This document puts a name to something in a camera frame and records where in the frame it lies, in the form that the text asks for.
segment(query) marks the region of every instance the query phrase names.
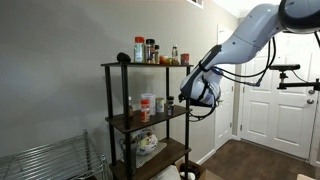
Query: small bottle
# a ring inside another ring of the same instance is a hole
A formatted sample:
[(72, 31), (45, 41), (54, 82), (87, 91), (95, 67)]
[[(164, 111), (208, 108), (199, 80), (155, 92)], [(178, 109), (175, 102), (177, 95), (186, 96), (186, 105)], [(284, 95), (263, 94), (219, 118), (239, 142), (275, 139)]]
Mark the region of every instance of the small bottle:
[(172, 47), (172, 63), (171, 64), (179, 64), (178, 61), (178, 45), (174, 44)]
[(130, 117), (130, 119), (133, 118), (133, 107), (131, 104), (131, 96), (129, 96), (129, 117)]
[(141, 122), (149, 122), (150, 121), (150, 101), (149, 99), (141, 100)]
[(159, 45), (154, 46), (154, 61), (156, 64), (160, 64), (160, 59), (159, 59)]
[(173, 96), (168, 96), (167, 97), (167, 115), (172, 116), (173, 115), (173, 109), (174, 109), (174, 97)]
[(134, 43), (134, 62), (143, 63), (144, 61), (144, 38), (137, 36), (135, 37)]

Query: spice jar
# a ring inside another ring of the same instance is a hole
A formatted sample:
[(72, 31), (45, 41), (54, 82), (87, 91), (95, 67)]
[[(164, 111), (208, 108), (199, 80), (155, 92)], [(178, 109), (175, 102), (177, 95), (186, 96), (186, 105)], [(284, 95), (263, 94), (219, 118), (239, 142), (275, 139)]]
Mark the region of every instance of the spice jar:
[(173, 109), (174, 109), (174, 97), (173, 96), (168, 96), (167, 97), (167, 115), (172, 116), (173, 115)]
[(150, 64), (154, 64), (154, 39), (146, 40), (146, 62)]
[(144, 38), (137, 36), (134, 38), (134, 62), (144, 62)]
[(141, 122), (149, 122), (150, 121), (150, 101), (149, 99), (141, 100)]
[(154, 46), (154, 61), (156, 64), (160, 64), (160, 59), (159, 59), (159, 45)]

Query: metal shelving unit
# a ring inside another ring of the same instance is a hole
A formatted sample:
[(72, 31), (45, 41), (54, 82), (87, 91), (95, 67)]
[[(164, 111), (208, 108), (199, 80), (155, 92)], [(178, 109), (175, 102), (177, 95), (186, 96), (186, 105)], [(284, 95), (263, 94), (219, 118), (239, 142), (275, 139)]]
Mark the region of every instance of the metal shelving unit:
[[(128, 68), (163, 68), (166, 71), (166, 96), (169, 96), (169, 79), (170, 79), (170, 68), (186, 68), (186, 75), (190, 73), (190, 67), (192, 65), (161, 65), (161, 64), (136, 64), (136, 63), (107, 63), (101, 64), (105, 68), (106, 77), (106, 91), (107, 91), (107, 103), (108, 103), (108, 114), (106, 121), (109, 123), (110, 132), (110, 145), (112, 154), (112, 164), (110, 164), (110, 169), (114, 175), (115, 179), (136, 179), (136, 180), (148, 180), (157, 173), (161, 172), (163, 169), (181, 157), (185, 158), (186, 166), (188, 164), (188, 153), (191, 151), (189, 148), (189, 106), (190, 101), (186, 100), (186, 106), (175, 105), (175, 111), (173, 116), (167, 116), (165, 113), (156, 114), (151, 116), (150, 122), (142, 123), (140, 121), (141, 114), (140, 110), (135, 111), (133, 118), (129, 120), (128, 115)], [(123, 114), (115, 115), (113, 114), (112, 106), (112, 91), (111, 91), (111, 67), (120, 67), (122, 75), (122, 96), (123, 96)], [(181, 144), (174, 139), (170, 138), (170, 121), (172, 118), (185, 115), (185, 143)], [(131, 153), (126, 152), (126, 164), (120, 160), (116, 160), (116, 150), (115, 150), (115, 137), (114, 128), (118, 129), (121, 133), (125, 135), (126, 149), (130, 149), (130, 133), (142, 128), (146, 128), (158, 123), (166, 123), (166, 138), (160, 140), (160, 142), (166, 143), (165, 147), (159, 154), (153, 157), (150, 161), (146, 162), (141, 168), (138, 168), (134, 175), (131, 175), (132, 169), (129, 164), (131, 164)]]
[(83, 135), (0, 158), (0, 179), (106, 179), (106, 159)]

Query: jar lid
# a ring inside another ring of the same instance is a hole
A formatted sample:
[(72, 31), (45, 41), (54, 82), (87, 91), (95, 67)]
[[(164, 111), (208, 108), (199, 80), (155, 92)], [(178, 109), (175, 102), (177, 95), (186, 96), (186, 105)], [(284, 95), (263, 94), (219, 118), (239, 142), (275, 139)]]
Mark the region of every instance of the jar lid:
[(156, 41), (154, 39), (147, 39), (146, 43), (147, 44), (154, 44)]
[(174, 100), (174, 97), (173, 96), (168, 96), (167, 100)]
[(149, 99), (141, 99), (141, 104), (150, 104)]
[(136, 43), (144, 43), (144, 37), (137, 36), (137, 37), (134, 38), (134, 41)]

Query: ceiling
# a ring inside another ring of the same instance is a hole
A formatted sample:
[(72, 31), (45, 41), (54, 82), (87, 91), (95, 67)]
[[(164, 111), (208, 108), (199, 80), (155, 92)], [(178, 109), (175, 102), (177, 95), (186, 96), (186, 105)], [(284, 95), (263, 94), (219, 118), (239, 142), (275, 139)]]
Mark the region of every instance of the ceiling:
[(258, 4), (280, 4), (281, 0), (213, 0), (237, 18), (246, 16)]

